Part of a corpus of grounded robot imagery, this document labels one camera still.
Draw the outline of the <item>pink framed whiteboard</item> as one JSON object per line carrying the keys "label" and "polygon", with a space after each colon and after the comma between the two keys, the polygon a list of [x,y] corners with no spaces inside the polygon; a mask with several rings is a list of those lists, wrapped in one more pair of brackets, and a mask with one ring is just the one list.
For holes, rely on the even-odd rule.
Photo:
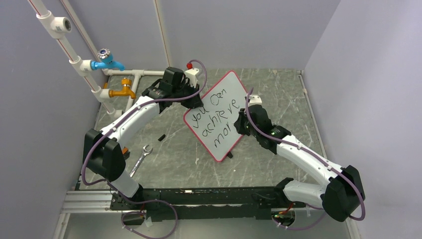
{"label": "pink framed whiteboard", "polygon": [[242,135],[234,127],[245,107],[246,88],[234,71],[227,72],[202,97],[203,106],[188,110],[184,123],[217,162],[221,162]]}

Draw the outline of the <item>black marker cap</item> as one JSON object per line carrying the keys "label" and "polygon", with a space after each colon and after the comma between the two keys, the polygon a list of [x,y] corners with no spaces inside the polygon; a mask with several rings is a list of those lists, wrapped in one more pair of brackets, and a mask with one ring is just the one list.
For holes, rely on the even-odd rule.
{"label": "black marker cap", "polygon": [[158,141],[162,141],[162,140],[164,140],[164,139],[165,139],[165,137],[166,137],[166,134],[162,134],[162,135],[158,138]]}

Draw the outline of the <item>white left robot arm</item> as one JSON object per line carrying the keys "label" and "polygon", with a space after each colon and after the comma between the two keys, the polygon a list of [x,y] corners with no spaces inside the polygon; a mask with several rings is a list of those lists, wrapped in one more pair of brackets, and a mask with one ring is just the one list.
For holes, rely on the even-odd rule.
{"label": "white left robot arm", "polygon": [[135,133],[172,103],[180,103],[187,109],[202,107],[198,77],[204,72],[192,66],[186,71],[168,67],[163,77],[146,88],[122,116],[101,130],[90,129],[84,138],[83,183],[90,185],[85,178],[86,170],[90,169],[124,195],[123,202],[130,209],[139,208],[144,200],[143,187],[126,171],[122,150]]}

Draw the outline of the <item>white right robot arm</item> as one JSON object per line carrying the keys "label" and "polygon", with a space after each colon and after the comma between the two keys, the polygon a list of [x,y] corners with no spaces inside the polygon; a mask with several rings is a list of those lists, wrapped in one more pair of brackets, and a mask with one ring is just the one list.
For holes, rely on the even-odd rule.
{"label": "white right robot arm", "polygon": [[338,222],[365,219],[365,193],[355,167],[342,167],[303,145],[289,130],[272,124],[261,105],[240,109],[234,127],[239,134],[254,137],[262,148],[293,162],[316,180],[316,184],[293,178],[282,180],[274,193],[277,205],[301,202],[324,210]]}

